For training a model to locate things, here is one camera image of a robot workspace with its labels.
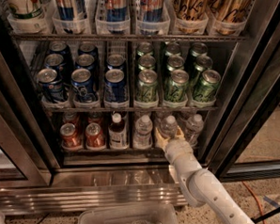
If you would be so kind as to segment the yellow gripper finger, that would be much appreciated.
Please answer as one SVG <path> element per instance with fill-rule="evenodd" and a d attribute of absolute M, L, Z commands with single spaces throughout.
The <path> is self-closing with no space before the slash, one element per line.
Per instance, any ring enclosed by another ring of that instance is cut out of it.
<path fill-rule="evenodd" d="M 155 128 L 155 146 L 157 148 L 161 148 L 162 150 L 165 150 L 169 140 L 170 140 L 169 138 L 163 137 L 161 135 L 158 128 Z"/>
<path fill-rule="evenodd" d="M 183 131 L 181 130 L 181 128 L 179 126 L 177 126 L 176 138 L 185 139 Z"/>

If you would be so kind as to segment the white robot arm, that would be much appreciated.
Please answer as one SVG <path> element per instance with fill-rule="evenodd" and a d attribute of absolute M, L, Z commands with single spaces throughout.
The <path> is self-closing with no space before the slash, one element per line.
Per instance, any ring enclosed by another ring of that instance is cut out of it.
<path fill-rule="evenodd" d="M 224 224 L 255 224 L 254 221 L 229 196 L 212 172 L 202 168 L 194 151 L 182 136 L 163 137 L 155 128 L 156 146 L 175 169 L 180 190 L 193 207 L 207 204 Z"/>

